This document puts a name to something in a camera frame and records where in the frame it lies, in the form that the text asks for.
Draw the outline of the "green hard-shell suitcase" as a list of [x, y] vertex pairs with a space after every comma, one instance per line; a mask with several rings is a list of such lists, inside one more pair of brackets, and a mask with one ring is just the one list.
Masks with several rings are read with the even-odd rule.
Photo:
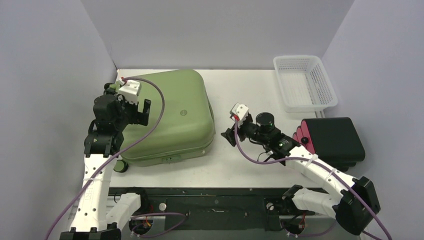
[[122, 148], [146, 139], [120, 155], [114, 171], [130, 166], [148, 167], [204, 155], [215, 136], [214, 114], [202, 76], [192, 69], [141, 75], [156, 84], [141, 83], [139, 100], [151, 100], [148, 126], [129, 124], [123, 131]]

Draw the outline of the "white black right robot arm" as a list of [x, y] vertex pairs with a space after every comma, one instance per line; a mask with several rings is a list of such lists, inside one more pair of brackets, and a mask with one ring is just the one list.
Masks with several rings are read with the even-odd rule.
[[[365, 176], [356, 178], [339, 171], [310, 152], [301, 143], [284, 134], [274, 124], [271, 113], [260, 113], [256, 120], [249, 112], [230, 113], [233, 126], [221, 135], [250, 162], [261, 165], [282, 164], [316, 183], [323, 192], [295, 184], [282, 194], [282, 207], [289, 213], [314, 212], [328, 216], [348, 233], [366, 233], [371, 221], [382, 224], [381, 210], [373, 182]], [[259, 162], [249, 157], [240, 143], [250, 140], [261, 145], [270, 160]]]

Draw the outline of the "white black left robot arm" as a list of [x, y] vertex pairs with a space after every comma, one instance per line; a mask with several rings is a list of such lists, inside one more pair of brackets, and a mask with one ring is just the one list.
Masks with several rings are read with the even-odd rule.
[[82, 188], [67, 205], [78, 203], [68, 230], [61, 240], [119, 240], [133, 213], [143, 215], [149, 201], [142, 192], [123, 193], [115, 206], [107, 210], [112, 173], [118, 156], [123, 153], [123, 131], [128, 125], [147, 126], [151, 100], [144, 99], [142, 109], [137, 96], [123, 93], [104, 94], [94, 100], [94, 120], [84, 140], [84, 174]]

